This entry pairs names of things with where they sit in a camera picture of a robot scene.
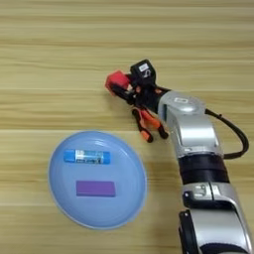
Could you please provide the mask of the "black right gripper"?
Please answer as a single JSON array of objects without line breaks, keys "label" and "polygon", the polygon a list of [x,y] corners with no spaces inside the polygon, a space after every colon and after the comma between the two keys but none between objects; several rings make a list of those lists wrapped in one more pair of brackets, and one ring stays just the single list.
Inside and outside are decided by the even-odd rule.
[{"label": "black right gripper", "polygon": [[113,83],[111,85],[111,91],[130,105],[138,108],[146,108],[157,113],[161,97],[169,92],[169,90],[158,86],[155,82],[144,83],[144,81],[139,81],[131,74],[128,74],[127,77],[130,80],[131,90]]}]

